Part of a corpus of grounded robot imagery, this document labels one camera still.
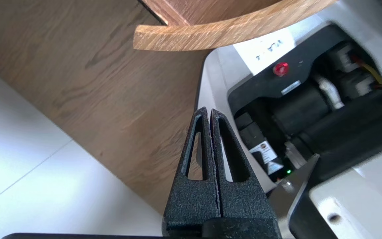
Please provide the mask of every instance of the white floor tile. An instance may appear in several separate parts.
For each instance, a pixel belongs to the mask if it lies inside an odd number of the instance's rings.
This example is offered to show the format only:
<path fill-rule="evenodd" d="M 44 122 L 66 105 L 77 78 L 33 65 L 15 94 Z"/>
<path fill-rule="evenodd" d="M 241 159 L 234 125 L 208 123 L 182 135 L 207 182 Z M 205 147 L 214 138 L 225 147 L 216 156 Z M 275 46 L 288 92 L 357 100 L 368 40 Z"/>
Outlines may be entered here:
<path fill-rule="evenodd" d="M 0 195 L 0 238 L 16 232 L 159 236 L 161 220 L 73 141 Z"/>
<path fill-rule="evenodd" d="M 70 140 L 0 79 L 0 193 Z"/>

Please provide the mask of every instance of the wood grain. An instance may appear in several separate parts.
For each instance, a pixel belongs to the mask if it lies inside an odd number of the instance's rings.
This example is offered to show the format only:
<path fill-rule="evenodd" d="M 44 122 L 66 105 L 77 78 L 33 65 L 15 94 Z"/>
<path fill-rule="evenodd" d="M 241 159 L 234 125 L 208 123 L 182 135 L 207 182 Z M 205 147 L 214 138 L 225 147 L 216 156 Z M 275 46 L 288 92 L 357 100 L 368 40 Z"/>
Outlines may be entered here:
<path fill-rule="evenodd" d="M 1 78 L 163 212 L 208 52 L 134 50 L 157 23 L 135 0 L 0 0 Z"/>
<path fill-rule="evenodd" d="M 290 26 L 337 0 L 282 0 L 259 11 L 216 23 L 193 26 L 140 25 L 134 48 L 187 51 L 232 45 Z"/>
<path fill-rule="evenodd" d="M 142 0 L 168 26 L 188 26 L 236 18 L 280 0 Z"/>

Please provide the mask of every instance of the black plastic component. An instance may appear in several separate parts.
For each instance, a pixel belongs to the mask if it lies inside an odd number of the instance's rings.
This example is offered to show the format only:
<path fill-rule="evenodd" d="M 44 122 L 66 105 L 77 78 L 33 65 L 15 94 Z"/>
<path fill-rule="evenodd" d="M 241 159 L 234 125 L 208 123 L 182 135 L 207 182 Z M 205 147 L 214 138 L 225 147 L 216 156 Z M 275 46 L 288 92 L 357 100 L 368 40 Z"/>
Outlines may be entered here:
<path fill-rule="evenodd" d="M 324 118 L 299 137 L 304 137 L 314 152 L 320 152 L 320 159 L 290 217 L 290 230 L 296 238 L 335 239 L 310 200 L 309 191 L 382 152 L 382 86 Z"/>
<path fill-rule="evenodd" d="M 200 132 L 202 145 L 202 181 L 188 179 L 191 153 L 197 132 Z M 164 236 L 200 236 L 203 222 L 220 217 L 214 170 L 209 120 L 206 108 L 203 108 L 194 113 L 188 129 L 164 211 L 162 225 Z"/>
<path fill-rule="evenodd" d="M 235 119 L 235 124 L 237 125 L 238 130 L 247 127 L 251 123 L 253 123 L 253 120 L 248 113 L 244 113 L 243 115 Z"/>
<path fill-rule="evenodd" d="M 208 126 L 206 108 L 198 110 L 191 121 L 165 209 L 163 235 L 202 236 L 206 235 L 204 231 L 206 227 L 203 227 L 206 222 L 216 219 L 229 222 L 229 219 L 234 219 L 248 226 L 246 230 L 235 232 L 235 235 L 241 238 L 248 237 L 249 232 L 258 233 L 259 238 L 263 238 L 264 235 L 275 235 L 275 238 L 280 238 L 276 216 L 226 116 L 212 110 L 210 127 L 211 130 Z M 204 149 L 202 161 L 205 167 L 203 167 L 203 180 L 192 181 L 186 174 L 189 169 L 192 143 L 198 131 L 201 132 Z M 222 143 L 233 183 L 226 180 Z M 266 224 L 261 226 L 252 223 L 257 220 Z M 219 221 L 215 224 L 219 229 L 222 228 L 222 223 Z"/>
<path fill-rule="evenodd" d="M 265 101 L 257 99 L 250 103 L 246 110 L 248 111 L 251 118 L 254 119 L 255 123 L 259 127 L 259 131 L 263 132 L 264 137 L 269 141 L 273 151 L 282 158 L 285 156 L 285 146 L 284 143 L 287 141 L 285 134 L 282 129 L 274 121 L 272 116 L 268 113 L 269 109 Z M 243 139 L 244 142 L 252 141 L 251 139 Z M 247 145 L 248 149 L 253 148 L 252 145 Z"/>
<path fill-rule="evenodd" d="M 292 136 L 324 118 L 330 107 L 321 92 L 306 82 L 271 104 L 277 124 Z"/>
<path fill-rule="evenodd" d="M 226 116 L 212 110 L 211 129 L 221 216 L 271 220 L 272 232 L 280 237 L 276 216 Z M 222 142 L 233 183 L 226 180 Z"/>
<path fill-rule="evenodd" d="M 217 239 L 277 239 L 270 219 L 216 218 L 203 224 L 203 237 Z"/>
<path fill-rule="evenodd" d="M 248 149 L 252 149 L 266 140 L 256 123 L 251 123 L 249 126 L 241 129 L 239 134 Z"/>

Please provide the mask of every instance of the sticker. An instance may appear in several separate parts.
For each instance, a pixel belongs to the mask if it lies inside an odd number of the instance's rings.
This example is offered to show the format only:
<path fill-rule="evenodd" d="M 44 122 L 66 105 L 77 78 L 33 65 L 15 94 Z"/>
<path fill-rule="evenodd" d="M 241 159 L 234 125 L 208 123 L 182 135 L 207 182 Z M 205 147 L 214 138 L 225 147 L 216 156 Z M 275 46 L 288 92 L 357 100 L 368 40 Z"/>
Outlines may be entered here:
<path fill-rule="evenodd" d="M 285 88 L 285 89 L 283 89 L 283 90 L 281 91 L 282 95 L 286 95 L 286 94 L 288 94 L 290 91 L 296 89 L 297 86 L 299 86 L 299 85 L 301 85 L 300 80 L 298 80 L 298 81 L 292 83 L 290 86 L 288 86 L 287 88 Z"/>
<path fill-rule="evenodd" d="M 257 145 L 256 147 L 250 150 L 250 153 L 255 153 L 255 152 L 260 152 L 262 154 L 263 162 L 265 164 L 267 164 L 268 162 L 278 157 L 267 141 L 262 142 L 261 144 Z"/>
<path fill-rule="evenodd" d="M 281 29 L 259 38 L 234 44 L 234 47 L 251 73 L 257 75 L 293 50 L 295 41 L 288 29 Z"/>
<path fill-rule="evenodd" d="M 276 162 L 268 162 L 268 175 L 273 174 L 274 172 L 282 169 L 284 165 L 280 165 L 279 163 Z"/>

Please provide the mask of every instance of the yellow wire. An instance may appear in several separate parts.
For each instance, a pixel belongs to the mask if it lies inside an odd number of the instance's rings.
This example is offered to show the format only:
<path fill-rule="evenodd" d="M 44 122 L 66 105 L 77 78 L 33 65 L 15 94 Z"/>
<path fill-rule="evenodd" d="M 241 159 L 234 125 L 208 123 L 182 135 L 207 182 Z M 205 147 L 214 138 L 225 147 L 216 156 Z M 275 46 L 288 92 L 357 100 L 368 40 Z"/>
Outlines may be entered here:
<path fill-rule="evenodd" d="M 372 68 L 370 65 L 366 63 L 360 63 L 360 66 L 362 66 L 367 71 L 369 71 L 371 75 L 375 78 L 375 80 L 378 82 L 378 84 L 382 85 L 382 77 L 380 76 L 380 74 L 378 74 L 378 72 L 376 72 L 374 68 Z"/>

